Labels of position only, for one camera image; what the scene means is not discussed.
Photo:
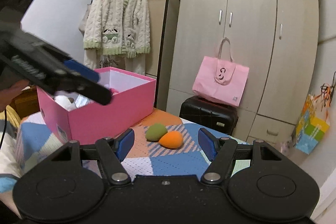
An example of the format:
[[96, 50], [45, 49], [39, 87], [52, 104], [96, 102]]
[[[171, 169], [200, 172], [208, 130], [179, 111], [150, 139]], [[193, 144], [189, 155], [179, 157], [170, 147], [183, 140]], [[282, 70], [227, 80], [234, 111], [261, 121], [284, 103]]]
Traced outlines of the person left hand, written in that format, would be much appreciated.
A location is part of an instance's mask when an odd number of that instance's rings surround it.
[[3, 112], [11, 101], [22, 93], [22, 90], [29, 86], [28, 80], [20, 80], [11, 87], [0, 92], [0, 112]]

